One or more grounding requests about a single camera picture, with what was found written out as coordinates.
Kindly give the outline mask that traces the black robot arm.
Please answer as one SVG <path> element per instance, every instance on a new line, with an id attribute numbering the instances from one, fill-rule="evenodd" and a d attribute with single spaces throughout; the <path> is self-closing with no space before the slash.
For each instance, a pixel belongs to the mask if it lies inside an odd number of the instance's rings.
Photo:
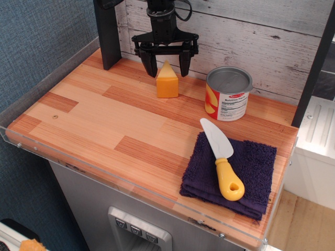
<path id="1" fill-rule="evenodd" d="M 191 58 L 198 54 L 199 35 L 179 30 L 176 19 L 188 21 L 192 8 L 183 19 L 176 12 L 174 1 L 147 1 L 147 4 L 152 31 L 131 38 L 135 44 L 135 55 L 141 59 L 151 77 L 156 77 L 158 72 L 157 55 L 178 55 L 181 75 L 187 76 Z"/>

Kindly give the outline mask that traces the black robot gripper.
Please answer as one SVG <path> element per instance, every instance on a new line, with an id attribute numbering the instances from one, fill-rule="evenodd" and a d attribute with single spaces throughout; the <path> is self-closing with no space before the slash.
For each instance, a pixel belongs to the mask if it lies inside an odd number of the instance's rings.
<path id="1" fill-rule="evenodd" d="M 181 76 L 186 77 L 192 56 L 198 54 L 199 36 L 178 29 L 176 19 L 180 16 L 176 12 L 147 12 L 147 14 L 150 17 L 152 31 L 131 38 L 135 44 L 135 54 L 140 56 L 147 74 L 151 77 L 157 75 L 155 55 L 180 53 Z"/>

